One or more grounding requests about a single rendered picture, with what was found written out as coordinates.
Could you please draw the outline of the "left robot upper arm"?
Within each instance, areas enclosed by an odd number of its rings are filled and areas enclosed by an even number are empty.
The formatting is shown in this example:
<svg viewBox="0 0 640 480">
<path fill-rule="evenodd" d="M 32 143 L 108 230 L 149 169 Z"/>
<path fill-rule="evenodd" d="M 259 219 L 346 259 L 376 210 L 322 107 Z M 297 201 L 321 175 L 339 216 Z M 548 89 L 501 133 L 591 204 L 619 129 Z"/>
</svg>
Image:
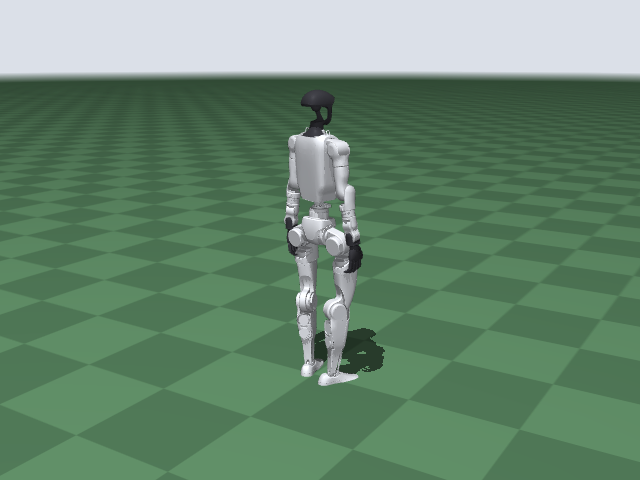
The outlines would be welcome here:
<svg viewBox="0 0 640 480">
<path fill-rule="evenodd" d="M 288 140 L 289 148 L 289 187 L 299 189 L 297 183 L 296 174 L 296 160 L 295 160 L 295 141 L 298 135 L 292 135 Z M 300 189 L 299 189 L 300 190 Z"/>
</svg>

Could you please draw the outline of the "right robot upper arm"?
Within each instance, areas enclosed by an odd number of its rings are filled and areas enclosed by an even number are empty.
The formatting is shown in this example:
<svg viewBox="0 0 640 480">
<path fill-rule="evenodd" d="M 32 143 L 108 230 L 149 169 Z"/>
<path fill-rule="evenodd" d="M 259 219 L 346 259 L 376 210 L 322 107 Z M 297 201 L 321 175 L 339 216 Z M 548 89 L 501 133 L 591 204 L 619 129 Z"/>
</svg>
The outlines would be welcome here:
<svg viewBox="0 0 640 480">
<path fill-rule="evenodd" d="M 348 184 L 350 147 L 347 142 L 338 139 L 327 139 L 326 142 L 327 154 L 334 167 L 335 195 L 340 201 L 344 201 L 346 187 L 352 186 Z"/>
</svg>

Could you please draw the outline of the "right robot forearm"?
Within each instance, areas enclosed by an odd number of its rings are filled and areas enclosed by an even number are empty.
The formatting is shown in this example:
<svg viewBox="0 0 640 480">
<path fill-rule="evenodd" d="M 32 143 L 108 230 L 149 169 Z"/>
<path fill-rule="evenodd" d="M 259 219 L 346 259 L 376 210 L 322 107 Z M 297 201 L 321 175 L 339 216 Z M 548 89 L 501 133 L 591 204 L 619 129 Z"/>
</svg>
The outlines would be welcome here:
<svg viewBox="0 0 640 480">
<path fill-rule="evenodd" d="M 356 191 L 353 186 L 348 186 L 345 189 L 344 195 L 344 203 L 339 205 L 339 209 L 342 215 L 342 226 L 346 234 L 350 233 L 352 235 L 353 242 L 356 242 L 360 239 L 360 233 L 358 231 L 358 223 L 355 215 L 355 196 Z"/>
</svg>

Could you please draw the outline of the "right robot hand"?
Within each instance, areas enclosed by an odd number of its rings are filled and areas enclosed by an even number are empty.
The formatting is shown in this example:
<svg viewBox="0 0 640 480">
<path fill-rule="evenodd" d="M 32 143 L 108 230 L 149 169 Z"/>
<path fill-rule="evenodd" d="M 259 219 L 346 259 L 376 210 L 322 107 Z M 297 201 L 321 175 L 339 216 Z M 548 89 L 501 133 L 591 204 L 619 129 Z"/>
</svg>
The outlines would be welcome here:
<svg viewBox="0 0 640 480">
<path fill-rule="evenodd" d="M 361 251 L 361 247 L 359 246 L 360 239 L 356 242 L 353 242 L 352 235 L 350 233 L 346 234 L 346 245 L 350 246 L 349 250 L 349 267 L 347 271 L 344 273 L 352 273 L 355 272 L 358 268 L 361 267 L 361 259 L 363 258 L 363 253 Z"/>
</svg>

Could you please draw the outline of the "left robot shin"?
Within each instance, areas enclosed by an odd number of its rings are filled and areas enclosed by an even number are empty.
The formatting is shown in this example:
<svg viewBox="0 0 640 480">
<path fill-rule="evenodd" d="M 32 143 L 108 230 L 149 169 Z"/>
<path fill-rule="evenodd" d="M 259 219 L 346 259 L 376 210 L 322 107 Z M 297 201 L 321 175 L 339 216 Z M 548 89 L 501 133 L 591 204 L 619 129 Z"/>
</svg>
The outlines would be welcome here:
<svg viewBox="0 0 640 480">
<path fill-rule="evenodd" d="M 297 325 L 299 330 L 299 335 L 301 336 L 302 344 L 303 344 L 303 352 L 304 352 L 304 362 L 307 364 L 309 360 L 310 365 L 315 364 L 314 360 L 314 338 L 316 335 L 317 329 L 317 316 L 316 309 L 309 312 L 304 312 L 299 307 L 299 292 L 296 296 L 296 307 L 297 307 Z"/>
</svg>

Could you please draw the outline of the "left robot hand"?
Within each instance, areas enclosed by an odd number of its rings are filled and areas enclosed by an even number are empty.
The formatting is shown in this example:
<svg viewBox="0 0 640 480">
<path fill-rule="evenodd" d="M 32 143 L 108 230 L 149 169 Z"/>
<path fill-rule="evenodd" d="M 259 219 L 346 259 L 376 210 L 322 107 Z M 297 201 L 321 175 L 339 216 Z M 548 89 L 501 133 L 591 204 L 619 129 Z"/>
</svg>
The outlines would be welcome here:
<svg viewBox="0 0 640 480">
<path fill-rule="evenodd" d="M 285 223 L 286 223 L 285 228 L 286 228 L 286 229 L 288 229 L 288 232 L 287 232 L 288 250 L 289 250 L 289 252 L 290 252 L 293 256 L 297 256 L 297 254 L 295 254 L 295 252 L 296 252 L 296 250 L 298 249 L 298 247 L 294 247 L 294 246 L 290 243 L 289 238 L 288 238 L 288 233 L 289 233 L 289 231 L 290 231 L 291 229 L 293 229 L 295 226 L 297 226 L 297 225 L 298 225 L 298 223 L 297 223 L 296 225 L 294 225 L 294 226 L 293 226 L 293 225 L 292 225 L 292 219 L 291 219 L 290 217 L 287 217 L 287 218 L 285 219 Z"/>
</svg>

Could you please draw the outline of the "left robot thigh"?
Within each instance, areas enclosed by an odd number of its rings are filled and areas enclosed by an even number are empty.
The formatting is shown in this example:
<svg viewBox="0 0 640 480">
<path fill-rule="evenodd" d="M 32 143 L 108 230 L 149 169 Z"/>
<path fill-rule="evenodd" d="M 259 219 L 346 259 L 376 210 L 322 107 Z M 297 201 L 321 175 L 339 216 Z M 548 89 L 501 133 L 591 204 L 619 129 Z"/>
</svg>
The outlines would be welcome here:
<svg viewBox="0 0 640 480">
<path fill-rule="evenodd" d="M 290 243 L 298 247 L 295 254 L 297 263 L 300 296 L 299 307 L 304 312 L 313 311 L 317 307 L 316 280 L 317 259 L 319 258 L 318 245 L 305 241 L 302 237 L 302 226 L 297 225 L 288 233 Z"/>
</svg>

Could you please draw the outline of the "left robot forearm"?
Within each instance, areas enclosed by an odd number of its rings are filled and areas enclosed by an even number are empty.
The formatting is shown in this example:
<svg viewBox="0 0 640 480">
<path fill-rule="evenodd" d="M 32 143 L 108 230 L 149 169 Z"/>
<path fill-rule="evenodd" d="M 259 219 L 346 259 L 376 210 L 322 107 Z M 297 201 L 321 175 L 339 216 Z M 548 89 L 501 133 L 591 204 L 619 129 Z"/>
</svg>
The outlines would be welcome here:
<svg viewBox="0 0 640 480">
<path fill-rule="evenodd" d="M 286 189 L 286 196 L 286 216 L 284 218 L 284 222 L 287 217 L 290 217 L 292 219 L 292 225 L 294 226 L 298 223 L 299 201 L 301 193 L 298 189 L 289 187 L 289 180 Z"/>
</svg>

